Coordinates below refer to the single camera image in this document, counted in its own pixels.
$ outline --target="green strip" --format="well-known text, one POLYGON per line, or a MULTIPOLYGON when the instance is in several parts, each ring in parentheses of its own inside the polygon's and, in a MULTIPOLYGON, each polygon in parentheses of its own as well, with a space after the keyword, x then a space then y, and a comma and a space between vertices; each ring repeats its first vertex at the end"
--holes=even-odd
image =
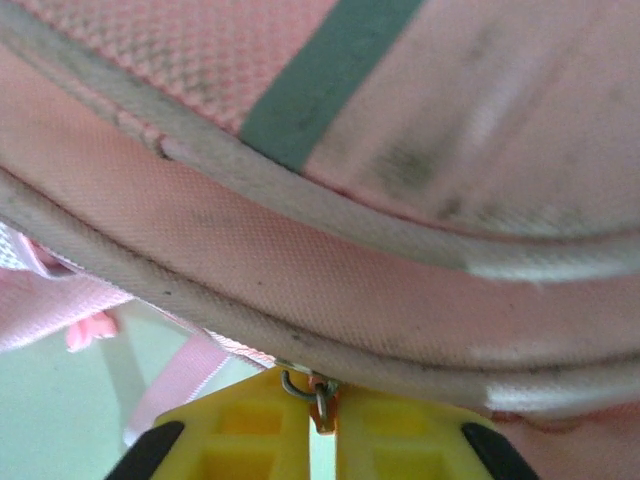
POLYGON ((300 172, 423 0, 340 0, 253 107, 240 139, 300 172))

